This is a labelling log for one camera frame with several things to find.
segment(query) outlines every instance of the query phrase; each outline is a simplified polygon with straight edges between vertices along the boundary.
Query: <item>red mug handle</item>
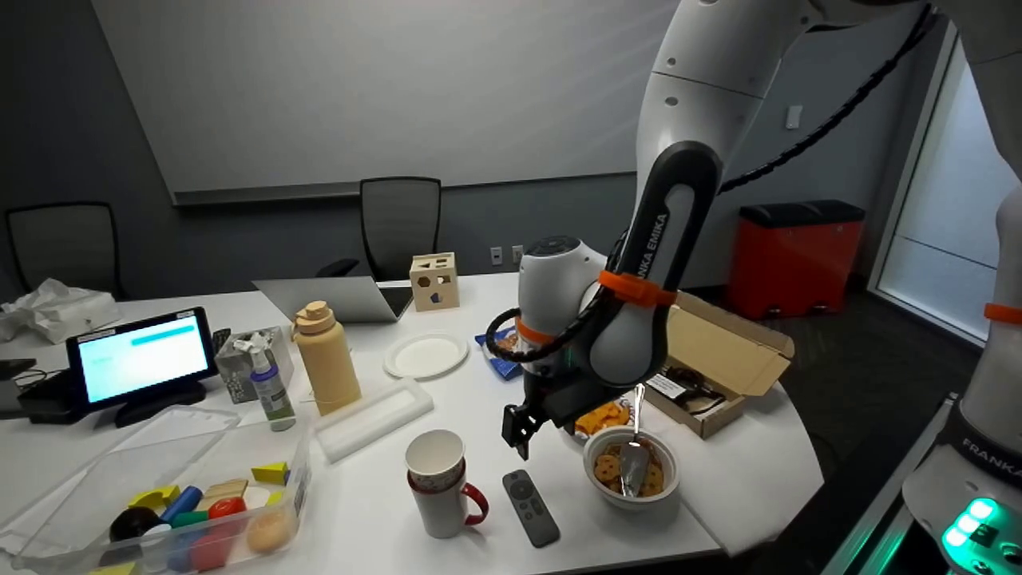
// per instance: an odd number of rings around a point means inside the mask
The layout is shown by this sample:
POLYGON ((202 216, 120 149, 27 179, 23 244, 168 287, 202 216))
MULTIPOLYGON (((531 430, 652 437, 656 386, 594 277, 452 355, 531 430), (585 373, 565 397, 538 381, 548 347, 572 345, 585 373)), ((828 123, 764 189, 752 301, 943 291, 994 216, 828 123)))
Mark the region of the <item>red mug handle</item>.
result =
POLYGON ((466 523, 469 523, 469 526, 471 526, 471 523, 483 523, 484 514, 488 514, 484 494, 483 494, 471 481, 462 481, 461 491, 462 491, 466 498, 471 498, 475 509, 479 509, 479 514, 469 514, 466 523))

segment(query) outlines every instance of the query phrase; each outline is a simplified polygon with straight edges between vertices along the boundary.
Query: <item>tan bottle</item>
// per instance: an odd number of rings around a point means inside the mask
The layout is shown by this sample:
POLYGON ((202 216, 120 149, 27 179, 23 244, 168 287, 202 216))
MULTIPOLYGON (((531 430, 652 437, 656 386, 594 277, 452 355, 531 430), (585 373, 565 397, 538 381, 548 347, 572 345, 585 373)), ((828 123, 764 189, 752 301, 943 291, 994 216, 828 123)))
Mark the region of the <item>tan bottle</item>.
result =
POLYGON ((306 365, 318 414, 362 397, 350 347, 325 301, 309 301, 294 320, 294 345, 306 365))

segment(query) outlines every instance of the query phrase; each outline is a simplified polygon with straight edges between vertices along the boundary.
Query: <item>cup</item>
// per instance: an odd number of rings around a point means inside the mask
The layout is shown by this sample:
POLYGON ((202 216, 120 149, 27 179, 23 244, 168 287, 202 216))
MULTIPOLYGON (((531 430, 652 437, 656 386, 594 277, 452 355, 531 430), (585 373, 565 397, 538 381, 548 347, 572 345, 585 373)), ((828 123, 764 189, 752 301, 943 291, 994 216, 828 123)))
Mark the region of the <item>cup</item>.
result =
POLYGON ((484 522, 488 501, 466 481, 466 452, 452 430, 433 428, 419 436, 404 452, 404 465, 424 534, 451 539, 462 526, 484 522))

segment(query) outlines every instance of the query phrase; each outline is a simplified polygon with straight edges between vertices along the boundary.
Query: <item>laptop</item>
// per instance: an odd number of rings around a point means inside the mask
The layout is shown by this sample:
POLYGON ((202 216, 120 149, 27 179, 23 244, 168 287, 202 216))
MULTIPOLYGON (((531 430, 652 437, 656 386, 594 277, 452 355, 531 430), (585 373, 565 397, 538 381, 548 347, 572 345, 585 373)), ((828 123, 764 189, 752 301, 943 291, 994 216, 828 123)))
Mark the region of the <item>laptop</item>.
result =
POLYGON ((413 287, 381 287, 368 276, 264 277, 251 285, 291 320, 309 301, 325 301, 342 323, 397 323, 413 301, 413 287))

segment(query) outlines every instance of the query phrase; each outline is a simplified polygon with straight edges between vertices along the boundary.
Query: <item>red container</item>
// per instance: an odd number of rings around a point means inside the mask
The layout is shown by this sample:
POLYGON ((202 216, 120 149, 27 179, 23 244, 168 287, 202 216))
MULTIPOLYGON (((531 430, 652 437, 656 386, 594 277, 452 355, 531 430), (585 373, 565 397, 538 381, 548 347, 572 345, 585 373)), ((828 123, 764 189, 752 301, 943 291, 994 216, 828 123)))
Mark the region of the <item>red container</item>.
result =
POLYGON ((741 317, 840 309, 862 244, 862 210, 843 201, 741 207, 727 308, 741 317))

